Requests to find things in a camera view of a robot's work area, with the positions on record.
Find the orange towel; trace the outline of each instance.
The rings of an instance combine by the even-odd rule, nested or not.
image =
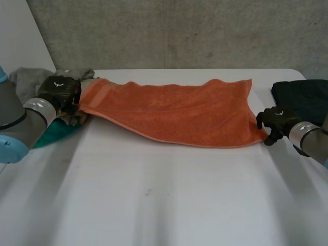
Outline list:
[[[81,96],[79,108],[142,136],[201,147],[242,147],[266,139],[247,97],[252,80],[202,86],[117,85],[98,79]]]

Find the green cloth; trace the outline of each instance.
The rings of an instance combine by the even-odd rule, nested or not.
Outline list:
[[[34,145],[34,149],[41,148],[52,144],[53,142],[59,141],[73,132],[78,130],[80,126],[68,126],[61,119],[55,119],[54,122],[48,127],[48,129],[44,132],[41,138]]]

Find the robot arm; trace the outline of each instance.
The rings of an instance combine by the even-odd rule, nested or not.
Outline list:
[[[305,154],[328,168],[328,115],[322,128],[300,122],[290,131],[289,140]]]
[[[60,110],[77,110],[72,104],[79,101],[79,95],[79,81],[51,76],[38,96],[22,105],[0,66],[0,163],[22,160]]]
[[[267,146],[287,136],[301,155],[309,156],[328,168],[328,115],[322,128],[302,121],[294,112],[283,107],[272,107],[260,112],[257,127],[271,128],[271,134],[264,141]]]

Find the table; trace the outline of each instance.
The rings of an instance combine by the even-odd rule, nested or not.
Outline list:
[[[97,70],[116,83],[253,79],[274,105],[290,69]],[[93,117],[0,174],[0,245],[327,245],[328,171],[286,140],[204,149],[155,142]]]

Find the gray wall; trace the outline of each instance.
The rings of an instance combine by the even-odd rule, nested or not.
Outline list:
[[[27,0],[57,68],[292,68],[328,79],[325,0]]]

